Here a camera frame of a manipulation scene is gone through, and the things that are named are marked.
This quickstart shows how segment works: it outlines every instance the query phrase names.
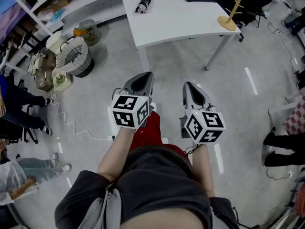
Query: white cube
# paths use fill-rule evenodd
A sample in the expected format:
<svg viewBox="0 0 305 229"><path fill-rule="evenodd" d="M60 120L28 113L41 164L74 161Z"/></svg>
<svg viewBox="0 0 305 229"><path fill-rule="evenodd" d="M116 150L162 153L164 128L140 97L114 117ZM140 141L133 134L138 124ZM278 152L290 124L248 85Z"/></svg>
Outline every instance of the white cube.
<svg viewBox="0 0 305 229"><path fill-rule="evenodd" d="M192 110L184 125L196 144L214 143L226 129L221 113Z"/></svg>
<svg viewBox="0 0 305 229"><path fill-rule="evenodd" d="M117 94L113 98L111 111L117 126L138 129L149 115L149 98Z"/></svg>

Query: orange object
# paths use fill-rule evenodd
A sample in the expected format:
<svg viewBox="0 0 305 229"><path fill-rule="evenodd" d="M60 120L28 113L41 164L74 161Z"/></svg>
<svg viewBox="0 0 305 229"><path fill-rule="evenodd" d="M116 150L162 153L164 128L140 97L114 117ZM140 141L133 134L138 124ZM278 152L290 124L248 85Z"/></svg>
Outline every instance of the orange object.
<svg viewBox="0 0 305 229"><path fill-rule="evenodd" d="M84 34L87 34L87 33L89 33L89 31L87 31L87 30L76 29L73 31L74 36L83 36Z"/></svg>
<svg viewBox="0 0 305 229"><path fill-rule="evenodd" d="M297 193L294 210L298 212L302 218L305 217L305 184L301 186Z"/></svg>

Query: concrete floor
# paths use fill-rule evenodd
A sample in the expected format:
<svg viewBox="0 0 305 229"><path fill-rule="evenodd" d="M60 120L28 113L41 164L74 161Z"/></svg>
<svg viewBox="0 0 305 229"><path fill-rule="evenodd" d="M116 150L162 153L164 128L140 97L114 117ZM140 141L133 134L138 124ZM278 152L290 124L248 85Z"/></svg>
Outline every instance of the concrete floor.
<svg viewBox="0 0 305 229"><path fill-rule="evenodd" d="M275 25L284 30L279 20L274 20ZM264 19L260 28L256 26L253 22L244 27L245 40L240 43L235 37L208 72L203 70L203 65L220 43L219 36L168 42L147 49L155 78L152 97L161 116L162 135L168 137L170 143L182 149L192 144L190 139L180 137L184 82L199 84L223 113L227 130L218 142L224 164L222 174L214 146L210 145L215 191L217 196L231 200L239 211L240 221L249 226L262 225L274 212L279 213L278 209L283 208L294 186L293 178L279 181L268 178L261 162L262 142L272 125L267 110L286 104L285 97L296 93L297 89L290 55L279 35L267 29ZM96 64L92 73L85 78L74 77L72 86L58 94L56 102L61 102L59 112L67 111L67 122L76 122L77 133L89 130L94 137L107 138L111 135L107 107L111 104L112 92L141 73L142 67L126 17L104 23L100 30L101 41L91 47ZM283 34L281 37L299 61L295 66L297 70L303 48L297 38ZM251 72L257 95L245 67ZM25 84L33 94L44 95L35 89L30 76L25 77ZM40 191L17 200L15 206L32 229L53 229L55 207L70 188L66 178L73 184L80 171L95 171L111 143L94 140L87 133L74 136L72 125L64 126L63 115L56 114L57 106L35 109L35 112L47 119L53 136L37 131L38 145L33 142L10 145L9 156L14 158L20 154L21 157L48 159L59 151L60 143L61 161L71 163L73 168L70 173L42 185ZM280 128L288 114L289 111L272 115L273 123ZM290 170L295 177L300 168L270 168L269 175L285 177Z"/></svg>

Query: gray shirt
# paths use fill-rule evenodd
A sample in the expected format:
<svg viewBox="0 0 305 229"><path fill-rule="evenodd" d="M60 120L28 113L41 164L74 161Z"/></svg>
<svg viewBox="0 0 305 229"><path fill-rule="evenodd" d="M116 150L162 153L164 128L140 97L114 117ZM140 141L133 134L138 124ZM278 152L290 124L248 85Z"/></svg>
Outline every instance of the gray shirt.
<svg viewBox="0 0 305 229"><path fill-rule="evenodd" d="M93 201L104 198L109 184L101 175L82 171L55 210L56 227L78 228ZM238 229L230 201L209 199L203 187L193 180L189 161L163 146L131 151L113 188L119 191L122 200L121 224L146 212L183 208L193 212L205 229L211 229L212 207L221 220L219 225L225 223L230 229Z"/></svg>
<svg viewBox="0 0 305 229"><path fill-rule="evenodd" d="M15 160L0 165L0 205L13 203L9 192L23 185L26 180L27 177Z"/></svg>

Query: white table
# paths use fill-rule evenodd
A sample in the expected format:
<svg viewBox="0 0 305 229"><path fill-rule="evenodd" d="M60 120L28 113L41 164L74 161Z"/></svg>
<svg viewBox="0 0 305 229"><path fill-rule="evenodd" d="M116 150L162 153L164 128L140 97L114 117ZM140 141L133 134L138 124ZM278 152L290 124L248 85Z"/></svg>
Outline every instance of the white table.
<svg viewBox="0 0 305 229"><path fill-rule="evenodd" d="M123 0L133 39L145 72L150 71L146 47L178 39L224 35L215 53L205 66L208 70L220 51L240 30L228 31L217 18L227 13L213 2L185 0L152 0L147 14L135 13L141 0Z"/></svg>

